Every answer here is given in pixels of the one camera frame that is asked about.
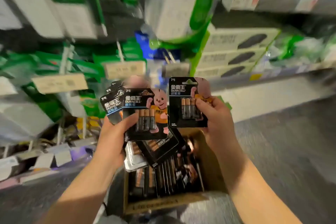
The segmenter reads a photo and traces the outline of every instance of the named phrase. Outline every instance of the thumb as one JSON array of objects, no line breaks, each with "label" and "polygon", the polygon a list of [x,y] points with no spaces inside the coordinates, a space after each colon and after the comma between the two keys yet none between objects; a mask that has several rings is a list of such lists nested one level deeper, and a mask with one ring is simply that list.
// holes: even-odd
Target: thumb
[{"label": "thumb", "polygon": [[196,106],[201,112],[205,114],[205,116],[207,116],[208,120],[215,117],[216,110],[201,99],[196,99]]},{"label": "thumb", "polygon": [[118,126],[118,128],[122,130],[122,132],[124,133],[126,130],[128,130],[130,127],[136,124],[138,119],[139,115],[137,113],[134,113],[131,116],[128,116],[126,119],[119,122],[116,126]]}]

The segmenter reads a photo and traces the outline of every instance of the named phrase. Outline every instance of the right hand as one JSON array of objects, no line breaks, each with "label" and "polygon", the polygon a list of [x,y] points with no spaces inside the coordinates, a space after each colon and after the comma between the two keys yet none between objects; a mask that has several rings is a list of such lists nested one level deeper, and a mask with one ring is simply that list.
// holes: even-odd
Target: right hand
[{"label": "right hand", "polygon": [[208,128],[203,129],[207,144],[216,155],[226,149],[240,148],[229,108],[219,98],[211,98],[212,106],[196,99],[197,108],[208,118]]}]

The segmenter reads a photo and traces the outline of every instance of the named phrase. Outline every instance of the forearm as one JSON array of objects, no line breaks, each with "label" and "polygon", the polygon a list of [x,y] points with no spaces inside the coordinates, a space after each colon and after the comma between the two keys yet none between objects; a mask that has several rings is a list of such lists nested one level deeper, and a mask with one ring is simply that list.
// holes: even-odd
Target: forearm
[{"label": "forearm", "polygon": [[300,223],[267,185],[238,142],[221,149],[217,156],[222,174],[244,223]]},{"label": "forearm", "polygon": [[92,224],[116,168],[98,154],[79,173],[41,224]]}]

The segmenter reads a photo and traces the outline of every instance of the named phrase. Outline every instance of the open cardboard box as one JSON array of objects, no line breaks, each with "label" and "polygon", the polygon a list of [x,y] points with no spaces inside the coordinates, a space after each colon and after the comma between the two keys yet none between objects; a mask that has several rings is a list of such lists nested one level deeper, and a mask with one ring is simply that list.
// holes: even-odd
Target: open cardboard box
[{"label": "open cardboard box", "polygon": [[[221,191],[227,193],[219,163],[213,151],[208,147],[204,134],[198,128],[179,128],[183,136],[192,137],[199,146],[199,168],[203,179],[205,192]],[[128,202],[128,176],[125,171],[124,183],[124,214],[144,213],[149,210],[171,208],[197,201],[208,200],[204,192],[185,193],[168,197],[143,200],[135,203]]]}]

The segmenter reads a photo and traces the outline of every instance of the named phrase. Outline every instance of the gray floor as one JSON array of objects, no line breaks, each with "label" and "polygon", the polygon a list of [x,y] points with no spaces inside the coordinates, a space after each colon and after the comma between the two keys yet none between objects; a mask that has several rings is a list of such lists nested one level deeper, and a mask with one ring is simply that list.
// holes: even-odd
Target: gray floor
[{"label": "gray floor", "polygon": [[[335,121],[336,98],[330,98],[235,124],[244,151],[303,223],[336,220]],[[75,175],[1,190],[0,222],[33,223]],[[109,214],[122,212],[122,177],[120,173],[112,184]],[[229,197],[223,194],[179,207],[177,213],[185,223],[241,223]]]}]

